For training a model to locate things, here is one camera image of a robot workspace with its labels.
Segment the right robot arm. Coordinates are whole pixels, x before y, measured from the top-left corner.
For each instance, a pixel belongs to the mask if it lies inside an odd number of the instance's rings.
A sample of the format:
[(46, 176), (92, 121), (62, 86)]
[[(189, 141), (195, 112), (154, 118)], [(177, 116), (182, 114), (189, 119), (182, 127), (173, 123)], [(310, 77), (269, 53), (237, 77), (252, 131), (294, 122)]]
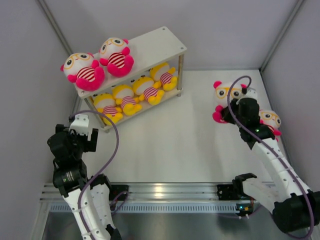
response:
[(275, 130), (261, 119), (256, 99), (232, 99), (218, 105), (212, 117), (218, 123), (238, 127), (241, 139), (262, 161), (275, 184), (264, 185), (253, 173), (238, 175), (232, 181), (235, 196), (247, 196), (266, 208), (276, 226), (285, 234), (308, 228), (310, 236), (320, 223), (320, 193), (312, 191), (296, 174), (279, 148)]

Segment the pink plush with yellow glasses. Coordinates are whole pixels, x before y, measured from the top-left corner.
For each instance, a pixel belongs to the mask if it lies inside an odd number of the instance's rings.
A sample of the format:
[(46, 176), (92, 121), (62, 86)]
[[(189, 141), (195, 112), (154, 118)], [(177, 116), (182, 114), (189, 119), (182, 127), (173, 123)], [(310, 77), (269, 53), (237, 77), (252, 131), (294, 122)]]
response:
[[(222, 83), (221, 81), (215, 81), (213, 83), (213, 88), (215, 90), (214, 100), (217, 103), (215, 111), (212, 114), (214, 121), (220, 124), (226, 124), (227, 122), (223, 120), (223, 110), (228, 106), (227, 95), (231, 88), (232, 82)], [(240, 99), (244, 94), (242, 93), (242, 88), (246, 88), (247, 85), (243, 83), (236, 83), (230, 91), (230, 101), (233, 99)]]

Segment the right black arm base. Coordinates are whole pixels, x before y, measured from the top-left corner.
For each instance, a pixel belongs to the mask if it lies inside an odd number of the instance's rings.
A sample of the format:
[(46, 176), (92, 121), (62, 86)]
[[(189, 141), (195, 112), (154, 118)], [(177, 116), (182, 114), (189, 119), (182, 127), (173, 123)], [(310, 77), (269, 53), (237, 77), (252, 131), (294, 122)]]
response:
[(239, 195), (232, 184), (218, 184), (217, 197), (219, 201), (248, 201), (250, 197), (247, 195)]

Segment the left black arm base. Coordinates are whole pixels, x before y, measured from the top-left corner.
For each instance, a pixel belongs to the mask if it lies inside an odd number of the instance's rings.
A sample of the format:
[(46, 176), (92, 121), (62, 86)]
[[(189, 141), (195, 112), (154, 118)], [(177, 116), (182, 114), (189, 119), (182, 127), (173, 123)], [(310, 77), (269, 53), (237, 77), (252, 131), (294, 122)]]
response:
[(124, 201), (129, 192), (129, 185), (127, 184), (112, 184), (109, 192), (110, 201)]

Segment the yellow plush with black eyes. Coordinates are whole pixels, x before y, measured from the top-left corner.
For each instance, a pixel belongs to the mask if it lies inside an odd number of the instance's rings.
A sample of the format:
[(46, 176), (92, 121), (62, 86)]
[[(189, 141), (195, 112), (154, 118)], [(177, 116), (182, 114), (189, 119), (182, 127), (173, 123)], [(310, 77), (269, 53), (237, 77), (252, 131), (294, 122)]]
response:
[(147, 76), (142, 76), (135, 80), (132, 84), (132, 89), (140, 101), (147, 101), (152, 106), (158, 105), (165, 95), (165, 91), (160, 89), (151, 77)]

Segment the yellow plush striped shirt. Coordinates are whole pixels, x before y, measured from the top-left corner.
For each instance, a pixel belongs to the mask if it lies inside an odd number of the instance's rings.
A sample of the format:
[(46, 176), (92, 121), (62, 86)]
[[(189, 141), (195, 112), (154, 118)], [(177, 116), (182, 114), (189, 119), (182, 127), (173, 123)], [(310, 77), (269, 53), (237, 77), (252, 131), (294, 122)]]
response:
[(112, 89), (112, 96), (126, 116), (133, 116), (140, 112), (143, 107), (140, 100), (135, 96), (133, 89), (126, 84), (120, 84)]

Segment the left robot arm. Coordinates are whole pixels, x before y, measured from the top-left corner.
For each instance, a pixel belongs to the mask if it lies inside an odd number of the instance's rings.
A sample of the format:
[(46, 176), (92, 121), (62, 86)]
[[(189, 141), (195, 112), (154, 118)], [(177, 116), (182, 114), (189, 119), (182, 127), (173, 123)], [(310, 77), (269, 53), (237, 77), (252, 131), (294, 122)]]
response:
[(120, 240), (114, 225), (109, 198), (113, 187), (107, 177), (99, 174), (89, 178), (83, 153), (95, 152), (98, 129), (81, 135), (74, 129), (57, 124), (55, 133), (47, 140), (54, 159), (52, 182), (68, 204), (81, 237), (84, 240)]

